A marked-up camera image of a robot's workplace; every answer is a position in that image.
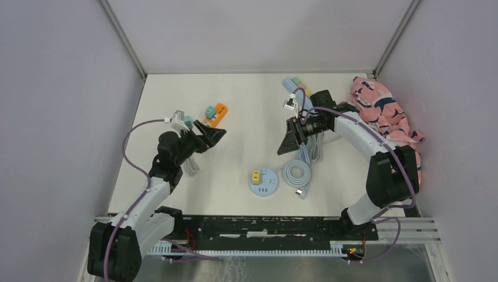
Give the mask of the orange power strip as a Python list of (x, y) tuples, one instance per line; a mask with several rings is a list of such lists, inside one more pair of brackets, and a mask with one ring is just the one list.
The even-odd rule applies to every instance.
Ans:
[(218, 103), (215, 106), (217, 117), (214, 120), (207, 119), (206, 116), (202, 122), (203, 125), (208, 127), (217, 127), (225, 115), (228, 113), (228, 107), (225, 104)]

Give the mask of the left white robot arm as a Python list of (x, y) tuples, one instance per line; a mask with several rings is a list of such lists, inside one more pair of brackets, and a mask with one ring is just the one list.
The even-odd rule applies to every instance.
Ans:
[(163, 238), (177, 239), (185, 230), (180, 209), (161, 206), (183, 175), (182, 164), (195, 153), (214, 147), (227, 133), (198, 120), (189, 127), (159, 136), (151, 169), (138, 197), (107, 223), (97, 222), (89, 238), (87, 271), (105, 281), (133, 281), (142, 259)]

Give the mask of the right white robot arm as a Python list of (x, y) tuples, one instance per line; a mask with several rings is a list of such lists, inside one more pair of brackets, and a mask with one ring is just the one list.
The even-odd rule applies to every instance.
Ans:
[(369, 162), (365, 194), (341, 214), (339, 232), (343, 238), (357, 238), (363, 224), (373, 222), (389, 209), (410, 209), (416, 204), (419, 179), (412, 147), (397, 145), (381, 136), (361, 120), (351, 105), (336, 104), (328, 90), (311, 95), (309, 109), (304, 102), (297, 102), (304, 97), (303, 89), (298, 88), (284, 102), (284, 108), (293, 111), (294, 116), (286, 121), (278, 155), (305, 149), (311, 137), (330, 130), (347, 140)]

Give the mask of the round blue power socket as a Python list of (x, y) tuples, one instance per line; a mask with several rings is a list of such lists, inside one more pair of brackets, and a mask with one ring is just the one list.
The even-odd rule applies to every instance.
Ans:
[(278, 187), (278, 176), (275, 170), (267, 167), (260, 167), (256, 170), (259, 170), (261, 172), (261, 183), (259, 185), (253, 185), (251, 183), (251, 172), (248, 181), (251, 192), (258, 197), (272, 196)]

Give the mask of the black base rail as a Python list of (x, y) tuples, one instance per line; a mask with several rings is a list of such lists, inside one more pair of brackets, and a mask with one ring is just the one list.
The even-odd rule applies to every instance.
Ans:
[(348, 227), (338, 217), (185, 215), (167, 238), (195, 251), (318, 251), (379, 236), (372, 223)]

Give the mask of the long blue power strip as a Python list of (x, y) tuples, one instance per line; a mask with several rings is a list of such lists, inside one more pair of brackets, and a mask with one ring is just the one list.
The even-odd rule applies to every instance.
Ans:
[(294, 93), (296, 95), (295, 101), (299, 106), (299, 111), (307, 111), (312, 108), (312, 102), (310, 100), (312, 92), (298, 77), (286, 77), (283, 79), (282, 85), (289, 94)]

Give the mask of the yellow USB charger plug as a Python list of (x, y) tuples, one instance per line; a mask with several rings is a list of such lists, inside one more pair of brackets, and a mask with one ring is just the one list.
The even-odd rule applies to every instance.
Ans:
[(261, 183), (261, 172), (259, 170), (254, 170), (252, 172), (251, 183), (253, 185), (259, 185)]

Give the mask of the teal plug on orange strip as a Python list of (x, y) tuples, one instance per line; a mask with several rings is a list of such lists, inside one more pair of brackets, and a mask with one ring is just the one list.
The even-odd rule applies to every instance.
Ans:
[(217, 117), (217, 112), (214, 106), (208, 106), (205, 110), (205, 116), (207, 119), (214, 120)]

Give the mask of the teal USB charger plug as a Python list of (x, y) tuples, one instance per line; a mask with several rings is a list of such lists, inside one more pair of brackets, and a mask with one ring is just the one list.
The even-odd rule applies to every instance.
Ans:
[(191, 118), (189, 115), (185, 116), (185, 117), (184, 117), (184, 119), (183, 119), (183, 121), (184, 121), (184, 124), (185, 124), (185, 125), (186, 125), (189, 129), (192, 129), (192, 128), (193, 128), (193, 120), (192, 120), (192, 118)]

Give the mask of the pink patterned cloth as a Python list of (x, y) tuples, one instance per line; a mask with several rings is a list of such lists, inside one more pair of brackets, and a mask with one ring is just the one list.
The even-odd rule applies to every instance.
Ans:
[(401, 105), (380, 82), (357, 76), (353, 79), (350, 96), (345, 104), (352, 110), (345, 114), (362, 121), (386, 140), (416, 149), (419, 142), (425, 139), (422, 132), (410, 126)]

